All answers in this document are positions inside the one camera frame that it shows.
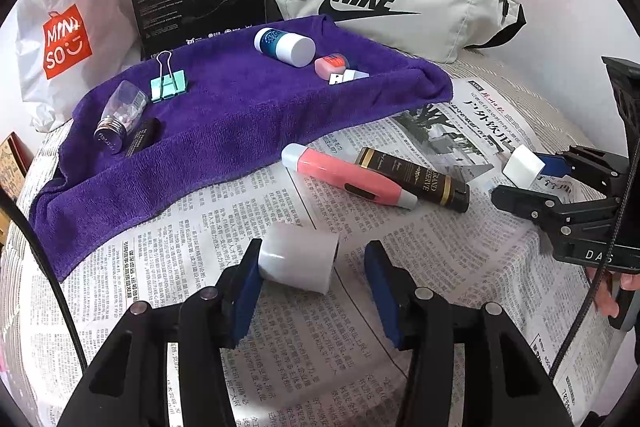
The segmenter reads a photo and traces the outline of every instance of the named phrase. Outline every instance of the blue gripper pad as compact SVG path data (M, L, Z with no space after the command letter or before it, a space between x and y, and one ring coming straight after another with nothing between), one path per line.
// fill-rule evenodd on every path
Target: blue gripper pad
M237 344L249 332L251 319L254 317L255 305L262 288L262 277L258 273L258 260L255 259L244 280L244 286L236 299L235 320L232 338Z
M540 174L554 176L556 178L562 178L563 176L571 174L571 167L567 165L567 162L562 156L542 153L536 153L536 156L545 163L545 168L542 169Z
M227 267L218 279L217 287L223 291L222 311L226 317L226 332L234 348L248 333L255 305L262 289L262 277L258 272L258 255L262 240L252 239L237 266Z
M404 335L400 330L400 315L402 302L394 296L393 286L395 267L389 261L385 248L380 241L370 241L364 249L364 271L367 274L369 286L373 293L373 300L378 308L380 321L385 329L387 338L394 343L398 349L404 343Z

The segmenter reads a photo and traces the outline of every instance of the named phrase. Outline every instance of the white cylinder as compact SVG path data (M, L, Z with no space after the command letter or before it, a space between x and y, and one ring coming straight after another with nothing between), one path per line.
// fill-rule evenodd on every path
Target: white cylinder
M271 223L258 256L260 276L326 295L339 237L337 233L311 227Z
M309 37L274 28L262 28L258 31L254 47L268 57L297 68L308 66L316 55L316 43Z

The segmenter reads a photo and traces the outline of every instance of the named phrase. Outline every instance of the binder clip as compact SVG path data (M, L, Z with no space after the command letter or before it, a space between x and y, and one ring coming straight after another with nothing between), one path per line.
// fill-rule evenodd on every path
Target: binder clip
M166 68L169 73L162 76L162 61L160 57L165 53L169 54L166 59ZM187 90L187 81L184 77L184 71L180 70L174 73L171 70L171 52L160 52L156 56L156 60L160 64L160 76L151 81L151 102L160 102L160 100L166 100L185 92Z

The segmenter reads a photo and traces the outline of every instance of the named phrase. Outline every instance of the bag strap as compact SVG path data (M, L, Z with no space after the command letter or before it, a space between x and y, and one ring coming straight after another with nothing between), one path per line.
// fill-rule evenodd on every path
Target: bag strap
M505 0L505 3L508 10L508 1ZM472 44L470 46L466 46L466 49L481 50L483 48L495 48L496 46L501 46L505 42L509 42L511 39L513 39L516 36L516 33L520 31L520 28L522 28L526 23L527 20L524 18L524 10L522 9L521 4L518 8L518 18L516 19L516 22L502 28L485 44Z

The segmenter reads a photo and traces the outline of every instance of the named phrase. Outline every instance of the black cable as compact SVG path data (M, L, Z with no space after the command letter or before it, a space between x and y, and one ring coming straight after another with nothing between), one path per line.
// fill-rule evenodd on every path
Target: black cable
M71 316L71 312L69 311L69 306L66 303L65 295L62 293L62 288L60 287L60 283L56 276L53 274L53 269L51 264L49 263L49 259L44 253L42 249L42 245L40 244L40 240L36 235L33 228L26 217L21 213L18 206L13 202L13 200L5 193L4 190L0 187L0 208L4 210L6 215L9 217L11 221L15 223L15 226L20 229L22 235L29 243L31 247L31 252L33 252L33 256L44 273L44 276L49 281L51 289L53 290L53 295L56 297L56 301L58 302L58 306L60 307L60 311L62 312L62 317L65 319L66 329L69 330L69 335L71 335L71 341L76 348L76 354L78 355L78 360L80 362L80 367L82 372L84 373L86 369L86 358L84 356L84 350L82 349L82 344L80 343L80 336L78 335L78 330L76 330L76 325L74 324L73 317Z
M569 332L566 334L564 341L562 341L562 345L558 350L558 354L554 359L554 363L551 365L551 369L549 370L549 378L553 380L556 377L556 373L558 373L558 369L560 368L560 364L564 357L569 351L569 347L571 343L574 341L575 336L578 334L578 330L580 326L584 322L589 309L591 308L591 303L593 299L595 299L596 293L604 276L607 272L607 267L609 266L609 259L611 253L613 252L613 247L616 244L616 240L618 239L618 234L620 233L620 227L622 226L622 220L625 216L626 204L628 203L629 196L631 195L631 187L633 186L634 179L636 177L636 170L638 170L638 160L640 158L640 139L636 141L636 148L634 150L633 158L631 159L631 167L629 169L628 179L626 181L625 193L622 196L622 202L620 203L620 207L618 208L618 213L616 214L616 221L613 225L613 232L611 234L611 238L609 239L609 243L607 244L607 254L602 258L600 264L598 264L598 269L596 270L595 275L593 276L593 281L591 281L591 286L589 287L589 291L582 301L582 305L580 306L580 310L575 317L574 323L571 324L571 328L569 328Z

